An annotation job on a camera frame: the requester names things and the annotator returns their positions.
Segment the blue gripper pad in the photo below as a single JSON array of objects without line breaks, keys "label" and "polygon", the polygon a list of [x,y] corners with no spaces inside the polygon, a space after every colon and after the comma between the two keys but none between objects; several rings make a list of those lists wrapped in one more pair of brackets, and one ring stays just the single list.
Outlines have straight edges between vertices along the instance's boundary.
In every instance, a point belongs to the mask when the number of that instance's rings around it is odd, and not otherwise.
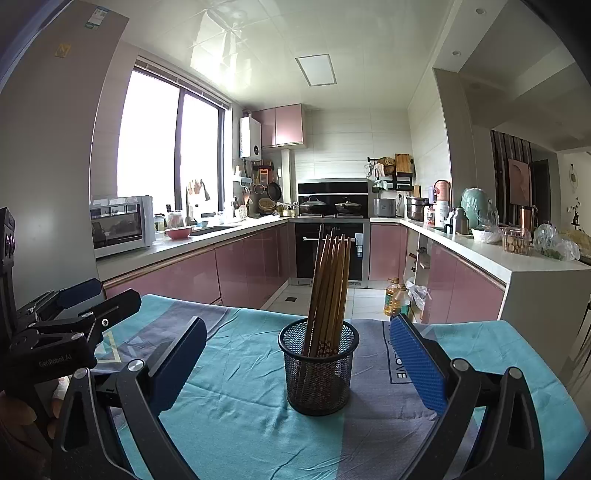
[{"label": "blue gripper pad", "polygon": [[447,408],[446,379],[402,316],[390,320],[390,342],[423,404],[442,416]]}]

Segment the pink bowl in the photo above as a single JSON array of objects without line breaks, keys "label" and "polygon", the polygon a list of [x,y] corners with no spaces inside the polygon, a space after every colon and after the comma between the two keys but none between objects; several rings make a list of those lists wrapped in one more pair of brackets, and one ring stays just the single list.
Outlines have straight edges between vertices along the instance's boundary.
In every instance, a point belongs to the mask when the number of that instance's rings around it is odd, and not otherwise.
[{"label": "pink bowl", "polygon": [[191,234],[191,230],[193,230],[192,226],[180,226],[178,228],[168,228],[164,231],[171,240],[180,240],[182,238],[187,238]]}]

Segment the water heater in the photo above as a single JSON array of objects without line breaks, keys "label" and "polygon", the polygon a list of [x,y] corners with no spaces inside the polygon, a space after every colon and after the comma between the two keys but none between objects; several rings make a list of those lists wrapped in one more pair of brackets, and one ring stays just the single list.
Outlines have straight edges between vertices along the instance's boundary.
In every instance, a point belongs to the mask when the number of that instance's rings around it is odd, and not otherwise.
[{"label": "water heater", "polygon": [[261,159],[261,124],[251,116],[240,119],[240,158]]}]

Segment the white countertop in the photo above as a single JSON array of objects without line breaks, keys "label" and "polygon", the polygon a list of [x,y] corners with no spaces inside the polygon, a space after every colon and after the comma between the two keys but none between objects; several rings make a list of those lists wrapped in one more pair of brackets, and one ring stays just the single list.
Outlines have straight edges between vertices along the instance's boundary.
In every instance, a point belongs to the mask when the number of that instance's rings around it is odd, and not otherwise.
[{"label": "white countertop", "polygon": [[268,215],[258,219],[247,218],[242,222],[228,223],[226,225],[234,225],[234,227],[204,235],[190,236],[182,240],[171,240],[165,236],[164,240],[156,240],[151,247],[138,248],[97,259],[96,266],[99,271],[99,279],[106,281],[198,248],[208,247],[209,245],[282,223],[287,223],[287,218]]},{"label": "white countertop", "polygon": [[440,232],[433,228],[423,227],[422,222],[407,220],[404,218],[380,218],[371,217],[372,223],[400,223],[432,240],[442,244],[449,250],[466,258],[494,277],[509,283],[513,272],[547,272],[547,271],[574,271],[591,270],[591,267],[581,262],[565,262],[531,251],[529,256],[505,252],[499,245],[479,244],[472,238]]},{"label": "white countertop", "polygon": [[[206,233],[199,236],[190,236],[182,240],[157,240],[149,248],[141,248],[130,252],[110,255],[99,258],[96,265],[101,281],[109,280],[138,268],[151,265],[171,257],[176,257],[198,248],[208,247],[231,238],[247,235],[274,225],[287,223],[287,218],[266,216],[259,219],[247,218],[242,222],[236,222],[233,228]],[[415,222],[404,218],[380,218],[371,217],[372,223],[400,223],[422,235],[442,244],[449,250],[466,258],[484,271],[490,273],[499,280],[509,283],[513,272],[542,272],[542,271],[574,271],[591,270],[591,267],[581,262],[564,262],[544,257],[537,252],[532,252],[529,257],[505,252],[500,245],[487,245],[476,243],[472,238],[465,238],[440,232],[433,228],[424,228],[422,222]]]}]

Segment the built-in oven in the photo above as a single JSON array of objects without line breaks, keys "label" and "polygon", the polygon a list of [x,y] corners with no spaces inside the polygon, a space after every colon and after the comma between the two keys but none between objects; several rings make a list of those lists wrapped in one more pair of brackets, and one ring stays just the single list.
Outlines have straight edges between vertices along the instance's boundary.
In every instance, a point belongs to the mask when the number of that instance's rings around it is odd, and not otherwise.
[{"label": "built-in oven", "polygon": [[368,279],[369,244],[364,245],[364,243],[365,239],[369,237],[369,221],[342,222],[342,220],[332,218],[315,222],[302,222],[300,220],[303,219],[297,220],[295,224],[295,268],[297,274],[295,283],[311,285],[314,278],[314,262],[318,248],[320,222],[322,222],[325,236],[330,231],[333,231],[335,236],[340,237],[344,234],[345,238],[352,239],[350,243],[349,286],[365,287]]}]

